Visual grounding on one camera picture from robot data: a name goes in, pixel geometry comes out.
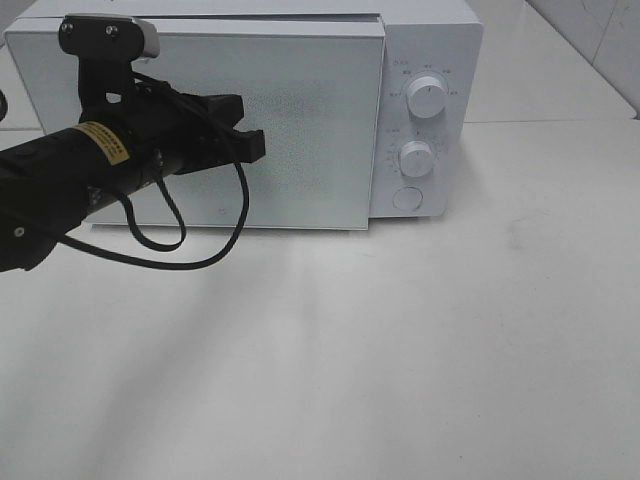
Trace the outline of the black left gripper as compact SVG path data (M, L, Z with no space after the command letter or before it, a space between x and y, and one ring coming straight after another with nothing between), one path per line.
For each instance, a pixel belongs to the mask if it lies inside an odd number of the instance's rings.
M81 114L58 134L58 178L141 180L263 158L264 132L235 129L244 118L240 95L184 95L135 72L142 34L133 18L68 14L60 24L60 48L78 60ZM225 136L198 140L200 120L190 105Z

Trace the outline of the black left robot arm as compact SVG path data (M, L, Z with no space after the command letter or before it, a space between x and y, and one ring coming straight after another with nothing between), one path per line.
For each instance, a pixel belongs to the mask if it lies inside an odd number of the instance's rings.
M135 60L159 53L155 26L135 17L69 14L61 50L78 60L77 124L1 153L1 268L29 271L57 245L159 271L193 271L222 254L162 262L106 250L71 236L89 215L119 203L135 240L156 252L175 245L145 236L131 195L163 187L170 175L226 165L241 170L266 153L260 130L241 131L237 94L199 96L136 72Z

